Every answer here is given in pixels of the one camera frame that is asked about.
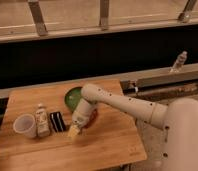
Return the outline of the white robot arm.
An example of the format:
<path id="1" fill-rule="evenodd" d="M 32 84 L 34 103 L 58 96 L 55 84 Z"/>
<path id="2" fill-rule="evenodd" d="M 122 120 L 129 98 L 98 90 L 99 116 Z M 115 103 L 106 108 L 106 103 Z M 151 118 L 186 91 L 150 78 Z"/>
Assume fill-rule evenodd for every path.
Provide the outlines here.
<path id="1" fill-rule="evenodd" d="M 81 88 L 69 135 L 80 132 L 98 103 L 107 104 L 165 133 L 162 171 L 198 171 L 198 100 L 178 98 L 169 105 L 109 92 L 96 84 Z"/>

